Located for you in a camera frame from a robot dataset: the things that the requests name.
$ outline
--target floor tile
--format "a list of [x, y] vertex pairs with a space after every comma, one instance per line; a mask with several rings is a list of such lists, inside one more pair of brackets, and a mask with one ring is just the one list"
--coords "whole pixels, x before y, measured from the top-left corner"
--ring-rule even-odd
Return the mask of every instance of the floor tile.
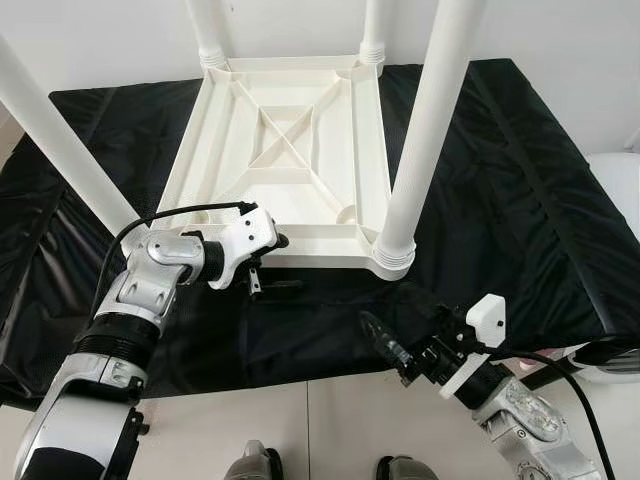
[[0, 408], [0, 480], [13, 480], [13, 466], [33, 413], [11, 407]]
[[23, 134], [22, 127], [11, 117], [0, 125], [0, 171]]
[[308, 479], [305, 383], [150, 400], [131, 480], [222, 480], [247, 440], [276, 448], [292, 480]]
[[470, 413], [424, 378], [395, 371], [309, 382], [311, 479], [369, 480], [384, 455], [410, 455], [442, 480], [510, 479]]
[[[597, 384], [576, 377], [596, 415], [616, 478], [638, 478], [640, 472], [640, 383]], [[541, 388], [538, 393], [565, 418], [575, 445], [594, 461], [602, 462], [578, 397], [565, 380]]]

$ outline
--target padded table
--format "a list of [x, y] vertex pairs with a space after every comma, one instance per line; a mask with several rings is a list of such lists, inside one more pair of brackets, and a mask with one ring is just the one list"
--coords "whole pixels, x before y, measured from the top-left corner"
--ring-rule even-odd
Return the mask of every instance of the padded table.
[[[393, 181], [419, 65], [386, 66], [380, 100]], [[56, 92], [52, 100], [141, 215], [155, 211], [200, 80]], [[42, 397], [86, 321], [112, 237], [25, 136], [0, 174], [0, 389]], [[400, 282], [368, 271], [263, 269], [286, 295], [181, 287], [147, 396], [257, 387], [386, 368], [357, 313], [407, 344], [434, 331], [406, 282], [449, 306], [506, 297], [506, 346], [640, 338], [640, 245], [516, 65], [474, 61]], [[115, 262], [123, 268], [123, 261]]]

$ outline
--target robotic arm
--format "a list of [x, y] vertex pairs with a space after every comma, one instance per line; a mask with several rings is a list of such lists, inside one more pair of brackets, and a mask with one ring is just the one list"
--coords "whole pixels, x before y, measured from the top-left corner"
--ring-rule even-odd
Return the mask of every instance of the robotic arm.
[[[198, 281], [229, 286], [236, 269], [286, 246], [266, 210], [255, 208], [216, 241], [150, 231], [113, 281], [92, 325], [55, 376], [20, 447], [15, 478], [127, 478], [145, 433], [136, 411], [146, 368], [175, 300], [176, 287]], [[259, 291], [255, 268], [250, 289]]]
[[593, 463], [573, 444], [565, 420], [488, 355], [469, 353], [479, 343], [495, 348], [504, 340], [504, 299], [487, 295], [466, 316], [434, 308], [441, 329], [415, 353], [407, 351], [377, 317], [361, 313], [370, 343], [400, 374], [408, 387], [419, 375], [443, 385], [469, 410], [491, 443], [521, 480], [599, 480]]

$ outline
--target white plastic part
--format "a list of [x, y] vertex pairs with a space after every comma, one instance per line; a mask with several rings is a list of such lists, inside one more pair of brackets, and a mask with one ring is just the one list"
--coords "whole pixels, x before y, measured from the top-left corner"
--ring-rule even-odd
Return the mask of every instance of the white plastic part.
[[[290, 244], [266, 267], [367, 268], [391, 189], [375, 65], [356, 55], [229, 59], [211, 68], [159, 209], [255, 201]], [[214, 239], [233, 212], [199, 212], [153, 228]]]
[[404, 275], [413, 235], [464, 80], [486, 0], [440, 0], [386, 222], [374, 255]]
[[[139, 218], [1, 35], [0, 100], [113, 235]], [[124, 239], [125, 254], [144, 229]]]
[[386, 0], [367, 0], [364, 33], [360, 43], [360, 62], [375, 64], [378, 76], [384, 65], [384, 19]]
[[498, 348], [506, 336], [504, 297], [488, 293], [467, 312], [467, 325], [476, 330], [476, 338], [487, 347]]
[[[506, 335], [506, 306], [503, 297], [485, 295], [467, 312], [466, 322], [475, 328], [476, 338], [487, 347], [497, 348]], [[443, 398], [451, 398], [474, 372], [489, 358], [488, 354], [470, 353], [462, 367], [440, 389]]]
[[248, 260], [252, 253], [277, 243], [278, 233], [269, 213], [264, 208], [256, 208], [238, 217], [216, 240], [224, 251], [224, 269], [220, 278], [209, 282], [209, 286], [222, 290], [233, 280], [238, 265]]
[[191, 23], [198, 41], [200, 63], [206, 68], [227, 68], [227, 57], [222, 50], [213, 21], [213, 2], [217, 0], [187, 0]]
[[571, 362], [581, 370], [576, 372], [576, 375], [584, 378], [591, 383], [604, 383], [604, 384], [616, 384], [616, 383], [640, 383], [640, 373], [611, 373], [601, 370], [593, 365], [582, 365], [577, 362]]

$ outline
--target black cable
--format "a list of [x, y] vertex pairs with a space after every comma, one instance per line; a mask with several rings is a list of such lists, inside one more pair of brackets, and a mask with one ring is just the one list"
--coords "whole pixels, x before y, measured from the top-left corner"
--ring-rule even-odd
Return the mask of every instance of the black cable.
[[245, 213], [253, 210], [255, 208], [255, 204], [247, 203], [247, 202], [230, 202], [230, 203], [208, 203], [202, 205], [189, 205], [188, 207], [179, 207], [172, 208], [170, 210], [163, 210], [162, 212], [156, 212], [153, 215], [149, 215], [147, 217], [139, 218], [138, 220], [134, 220], [129, 225], [124, 227], [118, 235], [115, 236], [111, 245], [109, 245], [109, 249], [102, 261], [102, 267], [100, 268], [100, 276], [98, 277], [98, 285], [96, 286], [96, 293], [93, 296], [93, 302], [91, 302], [91, 310], [89, 312], [89, 318], [87, 320], [87, 326], [93, 321], [93, 317], [95, 317], [96, 312], [98, 310], [98, 306], [102, 301], [103, 295], [102, 291], [104, 290], [104, 285], [107, 280], [107, 275], [109, 272], [109, 264], [111, 263], [111, 259], [115, 254], [120, 242], [127, 236], [134, 228], [139, 227], [142, 224], [149, 223], [152, 220], [157, 220], [159, 218], [171, 217], [173, 215], [180, 215], [181, 213], [190, 213], [190, 212], [200, 212], [203, 210], [222, 210], [226, 208], [238, 208], [240, 210], [240, 214], [244, 215]]
[[499, 356], [508, 356], [508, 357], [518, 357], [518, 358], [527, 358], [530, 360], [535, 360], [540, 363], [544, 363], [549, 367], [556, 370], [560, 373], [564, 379], [569, 382], [569, 385], [573, 388], [574, 392], [580, 399], [580, 403], [584, 408], [585, 413], [587, 414], [587, 420], [589, 421], [589, 426], [591, 427], [591, 431], [593, 432], [593, 438], [596, 441], [596, 446], [598, 447], [598, 453], [600, 454], [600, 458], [602, 459], [602, 465], [604, 467], [604, 471], [607, 475], [608, 480], [615, 480], [615, 475], [613, 474], [613, 468], [611, 467], [611, 461], [609, 460], [609, 454], [607, 453], [607, 448], [604, 445], [604, 440], [602, 439], [602, 434], [600, 433], [600, 427], [598, 426], [598, 421], [596, 420], [596, 416], [593, 413], [593, 409], [591, 408], [591, 404], [589, 403], [589, 399], [585, 395], [584, 391], [578, 384], [575, 378], [571, 375], [567, 369], [565, 369], [562, 365], [560, 365], [555, 360], [545, 357], [544, 355], [540, 355], [538, 353], [532, 352], [520, 352], [517, 350], [502, 350], [498, 348], [489, 348], [489, 347], [480, 347], [478, 353], [488, 353], [490, 355], [499, 355]]

